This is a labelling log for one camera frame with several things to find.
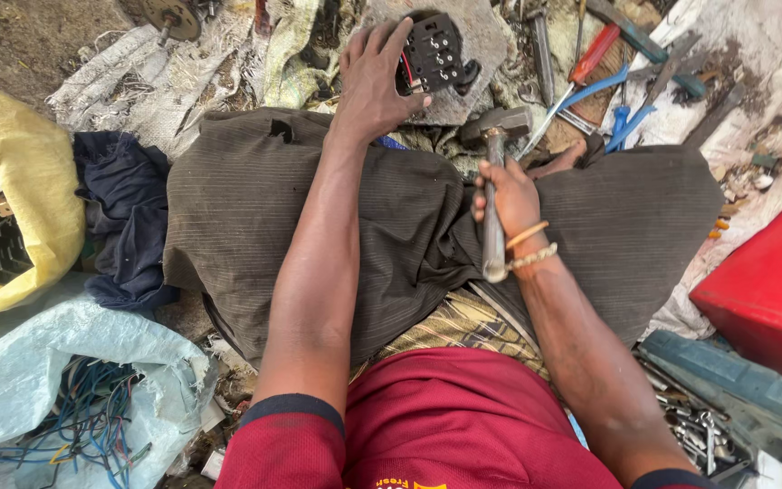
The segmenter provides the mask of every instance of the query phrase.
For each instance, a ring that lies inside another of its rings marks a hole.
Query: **forearm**
[[[325,138],[277,277],[254,402],[304,393],[345,412],[360,266],[358,191],[366,152],[333,129]]]
[[[515,255],[547,244],[540,235]],[[597,315],[560,257],[530,265],[517,275],[551,379],[593,453],[625,487],[651,470],[692,470],[663,421],[644,372]]]

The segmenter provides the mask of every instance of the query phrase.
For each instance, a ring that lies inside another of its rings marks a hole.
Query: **t-shirt sleeve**
[[[682,469],[647,472],[630,489],[720,489],[710,479]]]
[[[244,414],[215,489],[341,489],[344,437],[340,413],[325,401],[304,394],[266,398]]]

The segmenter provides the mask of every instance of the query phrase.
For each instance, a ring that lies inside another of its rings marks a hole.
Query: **red t-shirt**
[[[371,367],[339,413],[303,394],[252,406],[217,489],[620,488],[575,438],[548,383],[505,355],[472,348],[397,354]],[[711,488],[681,470],[635,489]]]

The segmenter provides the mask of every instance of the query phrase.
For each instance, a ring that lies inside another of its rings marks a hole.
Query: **man's left hand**
[[[412,24],[406,17],[396,29],[392,21],[364,29],[342,51],[342,95],[331,128],[344,138],[367,145],[430,105],[428,94],[400,96],[395,86],[395,70]]]

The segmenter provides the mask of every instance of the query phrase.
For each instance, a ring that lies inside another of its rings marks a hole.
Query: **hammer handle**
[[[487,161],[494,166],[505,167],[505,132],[492,129],[486,135]],[[505,234],[497,215],[496,187],[491,182],[485,184],[484,239],[482,242],[482,274],[489,283],[497,283],[508,276],[505,269]]]

